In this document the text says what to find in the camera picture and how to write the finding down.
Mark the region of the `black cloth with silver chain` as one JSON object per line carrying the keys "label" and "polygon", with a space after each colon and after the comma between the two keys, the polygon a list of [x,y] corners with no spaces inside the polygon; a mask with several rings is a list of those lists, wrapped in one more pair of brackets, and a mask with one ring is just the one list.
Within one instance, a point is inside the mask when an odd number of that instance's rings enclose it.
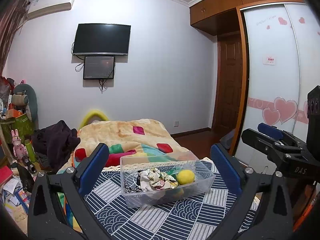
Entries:
{"label": "black cloth with silver chain", "polygon": [[135,173],[124,173],[124,188],[127,193],[140,193],[140,171]]}

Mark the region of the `green yellow sponge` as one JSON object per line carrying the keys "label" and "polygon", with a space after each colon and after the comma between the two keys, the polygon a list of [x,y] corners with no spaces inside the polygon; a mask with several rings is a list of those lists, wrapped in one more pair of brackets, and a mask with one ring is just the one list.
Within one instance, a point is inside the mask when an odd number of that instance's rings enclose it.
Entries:
{"label": "green yellow sponge", "polygon": [[171,190],[173,191],[172,195],[176,198],[182,197],[184,194],[183,189],[178,188],[180,186],[177,180],[177,175],[179,172],[180,170],[176,168],[172,168],[168,171],[168,175],[174,178],[174,180],[170,180],[170,187],[171,187]]}

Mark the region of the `brown wooden door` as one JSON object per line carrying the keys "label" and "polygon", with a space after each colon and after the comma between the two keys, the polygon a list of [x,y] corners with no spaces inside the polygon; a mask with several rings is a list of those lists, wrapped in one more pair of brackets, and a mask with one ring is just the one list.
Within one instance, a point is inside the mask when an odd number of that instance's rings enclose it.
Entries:
{"label": "brown wooden door", "polygon": [[223,137],[235,129],[242,88],[240,34],[218,37],[217,88],[212,130]]}

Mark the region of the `green cylinder bottle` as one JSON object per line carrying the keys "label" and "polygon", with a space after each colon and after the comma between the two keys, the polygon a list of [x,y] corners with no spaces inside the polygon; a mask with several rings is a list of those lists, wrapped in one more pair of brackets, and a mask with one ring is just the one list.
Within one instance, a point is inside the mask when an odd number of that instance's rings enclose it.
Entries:
{"label": "green cylinder bottle", "polygon": [[36,162],[35,152],[29,139],[25,139],[25,148],[27,150],[29,160],[32,163]]}

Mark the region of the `pink rabbit figurine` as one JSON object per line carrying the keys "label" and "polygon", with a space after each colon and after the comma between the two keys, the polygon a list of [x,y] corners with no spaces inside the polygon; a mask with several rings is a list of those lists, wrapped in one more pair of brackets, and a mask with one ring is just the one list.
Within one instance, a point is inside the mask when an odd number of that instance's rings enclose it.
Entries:
{"label": "pink rabbit figurine", "polygon": [[12,135],[12,144],[13,144],[13,151],[14,151],[14,156],[19,160],[22,161],[23,157],[27,157],[27,149],[25,146],[22,144],[22,141],[20,139],[18,130],[11,130],[11,135]]}

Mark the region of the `dark purple clothes pile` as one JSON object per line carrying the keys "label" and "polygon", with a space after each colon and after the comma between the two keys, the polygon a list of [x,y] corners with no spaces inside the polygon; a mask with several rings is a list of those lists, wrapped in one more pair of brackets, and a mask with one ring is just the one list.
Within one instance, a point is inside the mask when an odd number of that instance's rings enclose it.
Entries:
{"label": "dark purple clothes pile", "polygon": [[57,172],[80,144],[77,133],[75,128],[69,128],[63,120],[46,128],[37,129],[31,136],[34,151],[39,157],[46,156],[47,167]]}

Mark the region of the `blue white patterned tablecloth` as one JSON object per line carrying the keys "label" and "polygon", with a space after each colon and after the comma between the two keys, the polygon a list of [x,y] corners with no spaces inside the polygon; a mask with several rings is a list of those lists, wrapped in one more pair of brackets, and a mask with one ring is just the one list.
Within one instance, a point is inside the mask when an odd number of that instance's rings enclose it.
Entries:
{"label": "blue white patterned tablecloth", "polygon": [[214,175],[209,191],[159,205],[129,208],[120,171],[104,170],[85,202],[114,239],[206,239],[235,203],[211,160],[191,162],[196,175]]}

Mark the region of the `clear plastic storage box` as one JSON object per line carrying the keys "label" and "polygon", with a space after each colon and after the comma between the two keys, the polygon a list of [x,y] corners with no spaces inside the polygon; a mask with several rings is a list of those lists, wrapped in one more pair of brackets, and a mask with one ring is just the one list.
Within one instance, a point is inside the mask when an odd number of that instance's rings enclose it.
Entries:
{"label": "clear plastic storage box", "polygon": [[121,193],[128,207],[159,205],[206,193],[215,175],[192,152],[120,159]]}

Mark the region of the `floral patterned cloth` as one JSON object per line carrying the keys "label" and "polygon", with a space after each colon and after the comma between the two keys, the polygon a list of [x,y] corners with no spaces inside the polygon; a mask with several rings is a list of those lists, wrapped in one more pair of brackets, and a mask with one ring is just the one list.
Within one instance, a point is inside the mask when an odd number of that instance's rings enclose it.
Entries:
{"label": "floral patterned cloth", "polygon": [[158,168],[140,171],[140,185],[143,192],[171,189],[170,180],[174,178],[166,172],[161,172]]}

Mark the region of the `colourful patchwork fleece blanket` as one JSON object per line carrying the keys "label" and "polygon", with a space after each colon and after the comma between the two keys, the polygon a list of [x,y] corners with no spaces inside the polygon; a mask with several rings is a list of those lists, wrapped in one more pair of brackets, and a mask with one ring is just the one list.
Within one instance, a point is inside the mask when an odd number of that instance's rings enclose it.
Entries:
{"label": "colourful patchwork fleece blanket", "polygon": [[97,121],[81,128],[76,136],[80,139],[76,149],[83,148],[85,157],[99,143],[106,144],[109,149],[108,161],[94,184],[98,192],[91,192],[86,198],[86,204],[94,214],[121,195],[120,157],[189,151],[174,140],[161,122],[153,119]]}

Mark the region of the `grey dinosaur plush toy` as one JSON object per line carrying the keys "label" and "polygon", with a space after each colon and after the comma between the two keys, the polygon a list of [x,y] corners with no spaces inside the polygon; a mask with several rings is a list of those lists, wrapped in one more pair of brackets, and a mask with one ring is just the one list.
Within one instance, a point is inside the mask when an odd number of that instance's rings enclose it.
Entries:
{"label": "grey dinosaur plush toy", "polygon": [[13,90],[11,103],[18,109],[24,109],[31,122],[37,120],[37,98],[35,90],[30,85],[26,83],[17,85]]}

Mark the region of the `brown overhead cabinets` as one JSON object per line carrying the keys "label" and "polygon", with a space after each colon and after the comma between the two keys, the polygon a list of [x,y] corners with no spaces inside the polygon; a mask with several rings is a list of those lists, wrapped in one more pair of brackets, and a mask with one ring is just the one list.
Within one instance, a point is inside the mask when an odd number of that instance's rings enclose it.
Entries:
{"label": "brown overhead cabinets", "polygon": [[237,7],[270,1],[272,0],[202,0],[190,7],[190,25],[212,36],[239,31]]}

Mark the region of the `white air conditioner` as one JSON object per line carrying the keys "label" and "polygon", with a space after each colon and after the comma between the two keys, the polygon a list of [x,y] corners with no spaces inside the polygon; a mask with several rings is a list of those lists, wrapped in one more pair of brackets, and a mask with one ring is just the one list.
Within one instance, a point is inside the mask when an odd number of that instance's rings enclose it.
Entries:
{"label": "white air conditioner", "polygon": [[74,0],[33,0],[27,13],[31,20],[56,12],[71,10]]}

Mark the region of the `small wall monitor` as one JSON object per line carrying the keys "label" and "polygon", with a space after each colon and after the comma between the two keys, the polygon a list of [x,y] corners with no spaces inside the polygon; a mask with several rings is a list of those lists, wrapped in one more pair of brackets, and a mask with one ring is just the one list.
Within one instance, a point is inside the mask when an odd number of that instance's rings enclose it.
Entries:
{"label": "small wall monitor", "polygon": [[84,80],[114,79],[114,56],[86,56],[83,67]]}

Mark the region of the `large wall television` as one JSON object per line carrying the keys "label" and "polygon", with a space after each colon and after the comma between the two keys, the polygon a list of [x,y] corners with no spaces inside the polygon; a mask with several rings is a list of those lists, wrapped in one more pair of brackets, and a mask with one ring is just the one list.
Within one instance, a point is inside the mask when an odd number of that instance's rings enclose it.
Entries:
{"label": "large wall television", "polygon": [[131,26],[124,24],[80,23],[73,55],[127,55]]}

